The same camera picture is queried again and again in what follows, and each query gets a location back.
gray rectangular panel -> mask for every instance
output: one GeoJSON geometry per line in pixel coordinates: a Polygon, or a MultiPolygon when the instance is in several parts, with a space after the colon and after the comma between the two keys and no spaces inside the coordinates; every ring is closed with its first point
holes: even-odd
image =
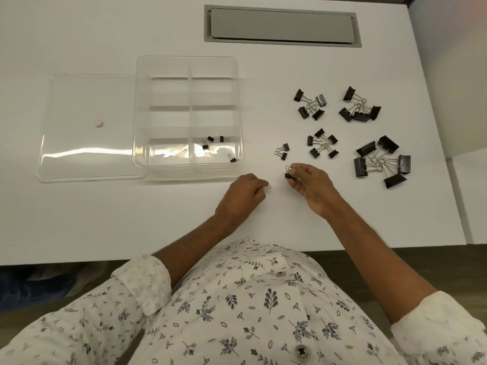
{"type": "Polygon", "coordinates": [[[205,5],[204,40],[361,47],[355,13],[205,5]]]}

shirt button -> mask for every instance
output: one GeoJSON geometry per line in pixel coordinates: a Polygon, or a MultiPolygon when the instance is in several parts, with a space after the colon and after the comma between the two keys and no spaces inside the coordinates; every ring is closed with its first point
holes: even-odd
{"type": "Polygon", "coordinates": [[[296,347],[296,358],[299,360],[299,361],[303,361],[304,359],[306,359],[308,357],[308,349],[306,348],[305,345],[303,344],[299,344],[297,347],[296,347]]]}

hand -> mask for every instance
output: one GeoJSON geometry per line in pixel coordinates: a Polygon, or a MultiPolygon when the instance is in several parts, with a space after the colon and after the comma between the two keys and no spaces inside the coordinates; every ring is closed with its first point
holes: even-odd
{"type": "Polygon", "coordinates": [[[323,170],[307,164],[292,164],[289,174],[297,178],[288,179],[288,183],[308,202],[313,212],[327,219],[342,198],[333,183],[323,170]]]}
{"type": "Polygon", "coordinates": [[[233,233],[264,201],[264,187],[268,185],[268,181],[259,179],[252,173],[240,176],[230,184],[230,188],[215,210],[215,216],[229,223],[233,233]]]}

person's left hand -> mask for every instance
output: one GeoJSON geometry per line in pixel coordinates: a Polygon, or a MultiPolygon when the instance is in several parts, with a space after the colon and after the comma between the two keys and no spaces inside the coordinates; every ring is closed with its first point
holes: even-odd
{"type": "Polygon", "coordinates": [[[264,187],[268,185],[268,181],[259,179],[252,173],[240,176],[230,184],[230,188],[215,210],[215,216],[222,218],[235,231],[264,201],[264,187]]]}

person's left arm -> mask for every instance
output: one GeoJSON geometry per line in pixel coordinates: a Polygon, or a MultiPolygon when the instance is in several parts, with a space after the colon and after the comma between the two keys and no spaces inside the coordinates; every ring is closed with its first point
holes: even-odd
{"type": "Polygon", "coordinates": [[[205,223],[153,256],[133,259],[113,277],[22,330],[0,350],[11,365],[113,365],[171,297],[171,287],[265,199],[268,182],[239,177],[205,223]]]}

